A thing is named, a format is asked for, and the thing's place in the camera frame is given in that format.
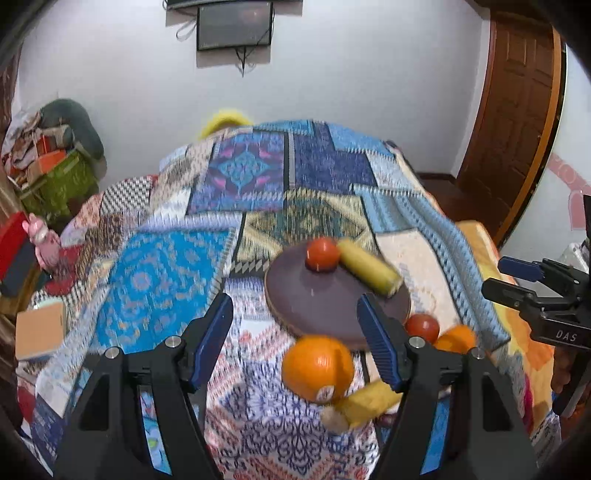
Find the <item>bedspread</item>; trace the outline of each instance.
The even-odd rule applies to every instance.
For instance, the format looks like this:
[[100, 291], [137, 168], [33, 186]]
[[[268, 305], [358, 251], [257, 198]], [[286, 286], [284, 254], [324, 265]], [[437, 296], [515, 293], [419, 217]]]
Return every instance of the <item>bedspread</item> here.
[[[234, 320], [206, 395], [191, 398], [223, 476], [368, 478], [388, 432], [367, 424], [329, 434], [319, 407], [283, 386], [281, 359], [294, 338], [265, 301], [272, 259], [321, 235], [351, 236], [395, 265], [411, 311], [433, 314], [442, 331], [469, 325], [511, 376], [534, 441], [551, 436], [553, 351], [530, 341], [516, 312], [480, 295], [484, 278], [512, 281], [496, 269], [498, 253], [482, 225], [449, 221], [391, 142], [302, 120], [226, 129], [179, 148], [159, 175], [107, 188], [66, 228], [56, 278], [31, 307], [60, 297], [69, 334], [48, 362], [19, 366], [23, 378], [35, 379], [30, 443], [40, 461], [51, 469], [69, 414], [107, 347], [153, 348], [182, 333], [223, 290]], [[371, 380], [371, 359], [353, 358], [350, 391]], [[149, 391], [141, 405], [152, 462], [170, 472]], [[438, 408], [424, 471], [439, 464], [448, 407]]]

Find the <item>cardboard box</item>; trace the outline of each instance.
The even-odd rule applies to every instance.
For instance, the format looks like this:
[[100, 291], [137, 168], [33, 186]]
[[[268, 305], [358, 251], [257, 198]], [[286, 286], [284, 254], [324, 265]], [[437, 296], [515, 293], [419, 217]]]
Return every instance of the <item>cardboard box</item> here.
[[19, 361], [49, 357], [64, 341], [66, 327], [67, 310], [61, 301], [20, 312], [17, 315], [15, 357]]

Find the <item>orange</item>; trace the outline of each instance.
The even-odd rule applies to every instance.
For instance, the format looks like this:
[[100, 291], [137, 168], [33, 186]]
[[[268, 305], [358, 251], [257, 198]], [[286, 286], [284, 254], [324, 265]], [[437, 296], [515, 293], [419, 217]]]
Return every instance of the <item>orange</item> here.
[[315, 403], [342, 398], [353, 381], [351, 352], [338, 340], [308, 335], [300, 338], [283, 357], [281, 378], [287, 388]]
[[476, 334], [466, 325], [457, 325], [441, 335], [433, 346], [446, 352], [467, 353], [476, 346]]

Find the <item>pink toy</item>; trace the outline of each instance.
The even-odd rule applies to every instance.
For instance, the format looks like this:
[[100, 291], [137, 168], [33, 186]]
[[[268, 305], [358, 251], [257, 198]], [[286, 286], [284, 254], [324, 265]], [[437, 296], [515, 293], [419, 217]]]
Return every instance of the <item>pink toy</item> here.
[[29, 221], [22, 223], [23, 230], [29, 240], [35, 245], [35, 256], [39, 266], [48, 272], [52, 271], [60, 259], [60, 237], [53, 230], [49, 230], [43, 219], [29, 214]]

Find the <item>yellow fuzzy object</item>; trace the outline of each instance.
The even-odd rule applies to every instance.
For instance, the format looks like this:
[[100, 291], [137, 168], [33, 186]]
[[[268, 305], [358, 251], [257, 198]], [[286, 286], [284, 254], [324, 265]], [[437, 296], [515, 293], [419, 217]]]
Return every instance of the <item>yellow fuzzy object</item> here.
[[252, 122], [238, 110], [220, 110], [210, 118], [205, 128], [201, 130], [199, 140], [209, 137], [211, 134], [224, 128], [247, 127], [248, 125], [252, 125]]

